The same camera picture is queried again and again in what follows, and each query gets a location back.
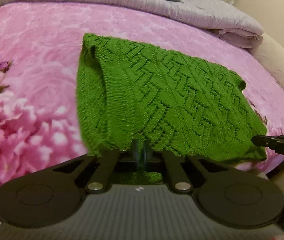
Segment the knitted fabric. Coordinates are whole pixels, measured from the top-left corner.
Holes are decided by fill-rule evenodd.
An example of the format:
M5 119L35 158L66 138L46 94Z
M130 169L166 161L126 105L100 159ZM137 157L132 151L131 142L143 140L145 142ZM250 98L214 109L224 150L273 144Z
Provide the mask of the knitted fabric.
M155 150L217 161L264 160L251 143L266 128L225 67L151 44L85 34L77 75L81 134L90 153Z

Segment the round black disc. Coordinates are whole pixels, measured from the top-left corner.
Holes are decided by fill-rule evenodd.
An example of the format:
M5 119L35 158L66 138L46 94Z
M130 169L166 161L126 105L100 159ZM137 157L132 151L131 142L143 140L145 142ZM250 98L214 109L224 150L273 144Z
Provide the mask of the round black disc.
M282 191L253 174L218 172L199 189L197 202L213 219L240 228L262 227L278 218Z
M80 201L79 189L67 174L29 174L0 187L0 218L18 227L48 226L73 214Z

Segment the white comforter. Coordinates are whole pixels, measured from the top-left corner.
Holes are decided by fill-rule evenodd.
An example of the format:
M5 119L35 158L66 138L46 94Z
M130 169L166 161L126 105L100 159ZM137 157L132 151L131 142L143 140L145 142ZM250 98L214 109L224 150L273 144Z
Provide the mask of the white comforter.
M255 19L221 0L0 0L1 4L15 1L74 1L132 8L209 29L241 48L255 47L263 34L261 25Z

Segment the purple bed sheet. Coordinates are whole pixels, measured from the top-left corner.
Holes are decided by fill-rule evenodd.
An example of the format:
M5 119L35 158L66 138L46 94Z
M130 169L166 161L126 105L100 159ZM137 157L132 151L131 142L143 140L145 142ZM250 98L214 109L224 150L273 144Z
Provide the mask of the purple bed sheet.
M76 72L85 33L179 50L236 71L269 135L284 134L284 90L247 51L203 30L110 5L17 2L0 7L0 185L87 153L76 114ZM284 156L241 163L269 172Z

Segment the green sweater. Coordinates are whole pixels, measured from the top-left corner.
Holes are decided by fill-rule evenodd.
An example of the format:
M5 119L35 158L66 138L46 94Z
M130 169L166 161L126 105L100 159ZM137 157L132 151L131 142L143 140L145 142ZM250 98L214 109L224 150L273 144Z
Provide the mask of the green sweater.
M125 150L137 138L176 155L264 160L251 137L266 128L244 88L235 72L204 59L85 34L77 76L82 138L93 154Z

